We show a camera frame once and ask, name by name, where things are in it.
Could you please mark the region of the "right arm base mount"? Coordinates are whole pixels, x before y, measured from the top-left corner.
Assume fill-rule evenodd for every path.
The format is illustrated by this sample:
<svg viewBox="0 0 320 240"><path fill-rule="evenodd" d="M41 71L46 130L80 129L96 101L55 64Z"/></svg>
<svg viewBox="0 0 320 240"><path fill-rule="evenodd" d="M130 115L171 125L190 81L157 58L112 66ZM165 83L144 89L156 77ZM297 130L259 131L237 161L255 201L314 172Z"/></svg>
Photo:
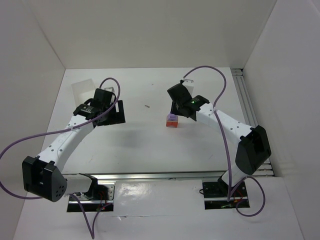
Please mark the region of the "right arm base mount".
<svg viewBox="0 0 320 240"><path fill-rule="evenodd" d="M199 193L204 197L204 208L206 210L234 209L237 205L239 208L250 207L247 188L244 182L230 196L229 201L227 201L228 188L223 189L217 181L203 182Z"/></svg>

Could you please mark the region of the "small purple block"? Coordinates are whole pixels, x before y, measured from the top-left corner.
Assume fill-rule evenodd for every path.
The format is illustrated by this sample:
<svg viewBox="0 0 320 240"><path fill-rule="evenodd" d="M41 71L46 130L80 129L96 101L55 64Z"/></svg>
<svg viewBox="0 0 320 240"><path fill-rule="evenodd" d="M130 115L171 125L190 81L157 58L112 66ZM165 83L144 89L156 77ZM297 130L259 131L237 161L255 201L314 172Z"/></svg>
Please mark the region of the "small purple block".
<svg viewBox="0 0 320 240"><path fill-rule="evenodd" d="M170 113L169 119L171 119L172 121L175 121L177 119L177 116L175 114Z"/></svg>

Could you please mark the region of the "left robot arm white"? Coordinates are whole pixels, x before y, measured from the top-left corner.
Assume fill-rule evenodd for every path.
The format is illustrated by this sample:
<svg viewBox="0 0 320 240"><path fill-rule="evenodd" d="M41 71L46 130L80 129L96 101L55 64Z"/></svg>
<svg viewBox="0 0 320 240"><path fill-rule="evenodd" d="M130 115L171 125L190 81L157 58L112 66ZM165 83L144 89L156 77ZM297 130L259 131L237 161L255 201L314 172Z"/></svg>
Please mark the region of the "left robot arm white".
<svg viewBox="0 0 320 240"><path fill-rule="evenodd" d="M86 173L63 175L67 160L81 141L94 128L125 123L123 101L113 91L97 88L94 96L80 104L66 126L66 132L36 157L22 162L24 189L32 194L57 202L62 196L80 193L87 199L99 197L108 189L97 178Z"/></svg>

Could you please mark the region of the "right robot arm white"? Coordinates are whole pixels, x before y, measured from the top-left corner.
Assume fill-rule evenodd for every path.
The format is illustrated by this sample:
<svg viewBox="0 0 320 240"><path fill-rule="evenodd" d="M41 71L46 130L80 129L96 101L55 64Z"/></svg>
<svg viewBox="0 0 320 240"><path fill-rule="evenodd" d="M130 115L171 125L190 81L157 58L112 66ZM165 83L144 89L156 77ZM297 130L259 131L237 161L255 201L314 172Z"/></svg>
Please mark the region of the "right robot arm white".
<svg viewBox="0 0 320 240"><path fill-rule="evenodd" d="M233 143L237 149L235 159L227 154L228 170L218 179L218 187L228 196L233 188L245 177L253 175L271 156L272 151L266 130L241 123L218 110L208 99L201 95L191 96L193 86L178 83L167 90L171 100L171 113L191 118L219 131L225 146Z"/></svg>

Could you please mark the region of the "red block with letter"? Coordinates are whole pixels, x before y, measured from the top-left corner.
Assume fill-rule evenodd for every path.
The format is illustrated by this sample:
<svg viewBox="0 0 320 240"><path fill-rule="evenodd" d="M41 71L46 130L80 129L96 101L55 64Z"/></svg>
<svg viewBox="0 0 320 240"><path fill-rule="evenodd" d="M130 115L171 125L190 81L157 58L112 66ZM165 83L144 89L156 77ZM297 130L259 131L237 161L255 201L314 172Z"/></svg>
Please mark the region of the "red block with letter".
<svg viewBox="0 0 320 240"><path fill-rule="evenodd" d="M166 127L172 127L173 124L174 124L173 121L169 121L169 120L166 121Z"/></svg>

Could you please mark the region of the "large purple roof block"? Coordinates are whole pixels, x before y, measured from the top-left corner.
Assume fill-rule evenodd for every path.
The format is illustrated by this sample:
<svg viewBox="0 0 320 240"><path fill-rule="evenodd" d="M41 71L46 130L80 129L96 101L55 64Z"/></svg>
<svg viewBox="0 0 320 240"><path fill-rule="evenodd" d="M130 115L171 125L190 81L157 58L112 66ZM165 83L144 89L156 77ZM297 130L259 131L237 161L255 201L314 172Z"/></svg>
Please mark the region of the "large purple roof block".
<svg viewBox="0 0 320 240"><path fill-rule="evenodd" d="M167 122L178 122L178 116L174 114L169 114L166 118Z"/></svg>

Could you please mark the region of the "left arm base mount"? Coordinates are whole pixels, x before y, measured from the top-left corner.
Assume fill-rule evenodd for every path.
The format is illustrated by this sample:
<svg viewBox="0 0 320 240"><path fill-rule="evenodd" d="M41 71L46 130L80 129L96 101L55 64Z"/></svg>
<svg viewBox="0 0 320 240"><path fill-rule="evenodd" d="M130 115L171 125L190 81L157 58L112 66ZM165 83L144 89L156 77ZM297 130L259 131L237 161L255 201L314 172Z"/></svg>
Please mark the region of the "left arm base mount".
<svg viewBox="0 0 320 240"><path fill-rule="evenodd" d="M66 194L74 194L80 201L86 213L93 213L97 210L101 212L114 211L114 197L115 197L116 182L113 180L98 180L97 186L93 193L83 192L85 190L83 184L69 183L66 188Z"/></svg>

